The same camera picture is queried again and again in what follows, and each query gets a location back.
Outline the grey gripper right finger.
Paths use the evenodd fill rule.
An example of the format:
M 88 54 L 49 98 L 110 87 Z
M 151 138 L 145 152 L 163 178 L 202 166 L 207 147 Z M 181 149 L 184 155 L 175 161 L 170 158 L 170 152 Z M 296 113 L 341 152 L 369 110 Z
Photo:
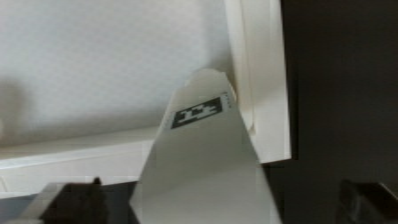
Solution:
M 335 224 L 398 224 L 398 194 L 383 183 L 341 181 Z

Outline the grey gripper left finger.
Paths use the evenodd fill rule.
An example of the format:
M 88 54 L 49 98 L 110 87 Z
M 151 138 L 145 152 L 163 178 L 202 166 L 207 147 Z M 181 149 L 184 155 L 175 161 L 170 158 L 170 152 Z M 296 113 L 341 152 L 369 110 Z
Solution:
M 10 224 L 108 224 L 101 179 L 49 183 Z

